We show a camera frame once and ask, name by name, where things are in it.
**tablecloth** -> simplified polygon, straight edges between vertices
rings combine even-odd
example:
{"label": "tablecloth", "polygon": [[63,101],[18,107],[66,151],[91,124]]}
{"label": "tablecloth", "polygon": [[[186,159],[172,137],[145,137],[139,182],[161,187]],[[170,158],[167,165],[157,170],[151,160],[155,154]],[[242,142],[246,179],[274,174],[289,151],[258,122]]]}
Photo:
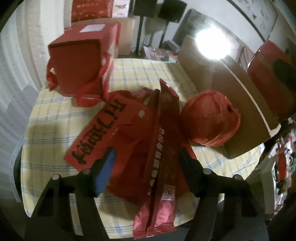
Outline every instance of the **tablecloth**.
{"label": "tablecloth", "polygon": [[[160,88],[159,78],[176,90],[181,107],[198,93],[180,64],[140,59],[115,60],[110,91],[136,91],[141,86]],[[51,92],[47,87],[41,90],[30,116],[22,149],[21,187],[28,216],[31,216],[39,196],[53,174],[66,177],[78,173],[63,160],[64,155],[102,106],[103,103],[91,108],[77,107],[74,99],[62,96],[58,88]],[[260,157],[259,148],[232,160],[211,148],[195,146],[193,150],[203,167],[229,177],[240,174],[246,178]],[[110,193],[101,194],[95,202],[110,238],[132,236],[136,206]],[[81,235],[74,195],[70,196],[70,204],[75,233]],[[190,192],[180,197],[174,225],[191,220],[197,205],[198,199]]]}

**bright light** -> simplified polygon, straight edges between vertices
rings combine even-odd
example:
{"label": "bright light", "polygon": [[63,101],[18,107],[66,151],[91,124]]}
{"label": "bright light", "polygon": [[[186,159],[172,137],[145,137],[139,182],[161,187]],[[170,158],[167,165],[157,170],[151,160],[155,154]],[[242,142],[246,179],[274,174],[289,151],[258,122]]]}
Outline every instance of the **bright light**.
{"label": "bright light", "polygon": [[216,27],[199,32],[195,38],[198,50],[209,59],[221,59],[230,54],[231,44]]}

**brown cardboard box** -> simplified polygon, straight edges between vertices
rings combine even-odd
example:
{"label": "brown cardboard box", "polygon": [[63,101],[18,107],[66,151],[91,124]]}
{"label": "brown cardboard box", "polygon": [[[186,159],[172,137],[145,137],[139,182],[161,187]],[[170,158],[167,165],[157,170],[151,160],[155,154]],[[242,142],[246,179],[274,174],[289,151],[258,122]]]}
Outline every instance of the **brown cardboard box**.
{"label": "brown cardboard box", "polygon": [[211,88],[226,95],[241,113],[241,125],[235,135],[218,148],[232,159],[248,152],[274,136],[280,129],[276,116],[248,74],[229,56],[209,60],[198,50],[194,38],[186,36],[178,61],[198,91]]}
{"label": "brown cardboard box", "polygon": [[72,23],[71,27],[83,24],[102,24],[119,22],[121,24],[121,32],[119,37],[118,55],[129,55],[131,53],[131,42],[133,40],[133,30],[135,27],[135,18],[99,18],[79,21]]}

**black speaker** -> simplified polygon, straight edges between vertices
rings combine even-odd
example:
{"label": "black speaker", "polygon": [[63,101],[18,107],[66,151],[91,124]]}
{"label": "black speaker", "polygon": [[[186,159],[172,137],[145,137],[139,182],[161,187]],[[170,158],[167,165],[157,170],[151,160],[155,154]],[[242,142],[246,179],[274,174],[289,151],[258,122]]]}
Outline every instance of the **black speaker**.
{"label": "black speaker", "polygon": [[154,17],[157,0],[136,0],[133,11],[134,16]]}
{"label": "black speaker", "polygon": [[187,3],[180,0],[164,0],[158,17],[169,22],[178,23],[180,22],[186,7]]}

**white label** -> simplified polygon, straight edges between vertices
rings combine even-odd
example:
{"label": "white label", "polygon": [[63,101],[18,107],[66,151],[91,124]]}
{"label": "white label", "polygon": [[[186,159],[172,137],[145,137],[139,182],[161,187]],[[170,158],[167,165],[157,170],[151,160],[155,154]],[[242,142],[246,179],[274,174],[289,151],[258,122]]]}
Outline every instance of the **white label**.
{"label": "white label", "polygon": [[175,200],[175,186],[163,185],[163,196],[161,200],[174,201]]}
{"label": "white label", "polygon": [[94,32],[94,31],[101,31],[105,27],[105,24],[92,24],[88,25],[85,28],[83,28],[80,33],[83,32]]}

